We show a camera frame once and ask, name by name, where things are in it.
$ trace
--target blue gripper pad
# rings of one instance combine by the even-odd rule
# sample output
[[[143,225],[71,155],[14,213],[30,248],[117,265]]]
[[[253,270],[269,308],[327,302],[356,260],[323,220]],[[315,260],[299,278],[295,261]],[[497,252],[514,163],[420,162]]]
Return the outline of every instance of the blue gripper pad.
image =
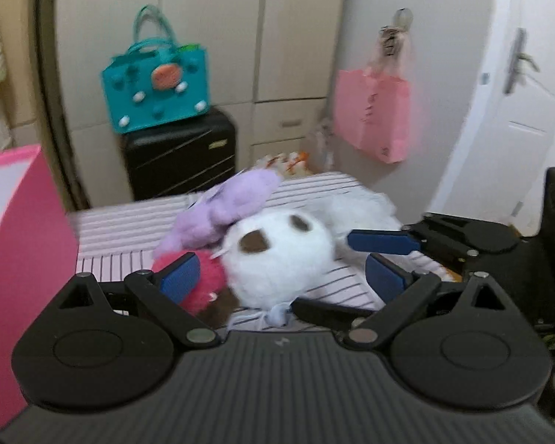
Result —
[[[180,304],[199,281],[199,259],[193,252],[187,252],[157,272],[156,276],[160,292],[175,304]]]
[[[383,256],[370,254],[366,259],[366,281],[388,304],[413,283],[413,276]]]
[[[388,230],[352,230],[347,236],[347,245],[357,252],[409,255],[421,248],[407,232]]]

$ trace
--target silver bolt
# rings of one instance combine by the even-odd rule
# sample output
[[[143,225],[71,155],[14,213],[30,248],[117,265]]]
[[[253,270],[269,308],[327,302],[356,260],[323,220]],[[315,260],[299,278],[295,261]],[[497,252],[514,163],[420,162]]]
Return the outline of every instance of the silver bolt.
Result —
[[[357,318],[354,319],[353,322],[351,323],[351,328],[352,328],[352,329],[355,329],[355,328],[356,328],[357,326],[359,326],[362,322],[364,322],[364,320],[366,320],[366,319],[364,319],[363,317],[357,317]]]
[[[372,344],[378,339],[378,334],[372,329],[354,329],[350,331],[348,336],[357,344]]]
[[[216,332],[198,327],[187,332],[187,340],[194,344],[209,344],[216,339]]]

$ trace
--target white wall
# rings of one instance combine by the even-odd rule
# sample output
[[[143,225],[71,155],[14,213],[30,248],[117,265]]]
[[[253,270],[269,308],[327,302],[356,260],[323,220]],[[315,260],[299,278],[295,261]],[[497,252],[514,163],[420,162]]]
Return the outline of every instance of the white wall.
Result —
[[[543,163],[537,179],[522,201],[523,205],[512,222],[522,235],[534,235],[539,231],[545,190],[545,172],[549,167],[555,167],[555,136],[545,158],[545,163]]]
[[[412,139],[407,161],[388,165],[336,142],[336,164],[375,191],[387,193],[404,222],[419,218],[432,199],[457,141],[488,36],[494,0],[346,0],[336,68],[365,65],[379,30],[394,12],[414,14]]]

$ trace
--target ribbed black surface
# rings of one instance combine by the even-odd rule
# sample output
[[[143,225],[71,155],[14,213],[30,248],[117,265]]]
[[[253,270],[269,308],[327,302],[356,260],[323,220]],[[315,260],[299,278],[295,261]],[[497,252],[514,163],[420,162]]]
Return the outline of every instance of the ribbed black surface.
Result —
[[[232,332],[191,352],[158,392],[73,416],[30,407],[0,437],[12,444],[540,444],[555,428],[531,406],[442,410],[400,387],[371,353],[330,333]]]

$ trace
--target suitcase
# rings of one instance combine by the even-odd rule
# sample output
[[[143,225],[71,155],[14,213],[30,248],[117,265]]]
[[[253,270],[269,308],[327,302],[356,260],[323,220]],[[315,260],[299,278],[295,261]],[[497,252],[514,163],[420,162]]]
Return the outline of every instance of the suitcase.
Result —
[[[236,129],[217,108],[131,132],[122,152],[134,199],[205,191],[234,175]]]

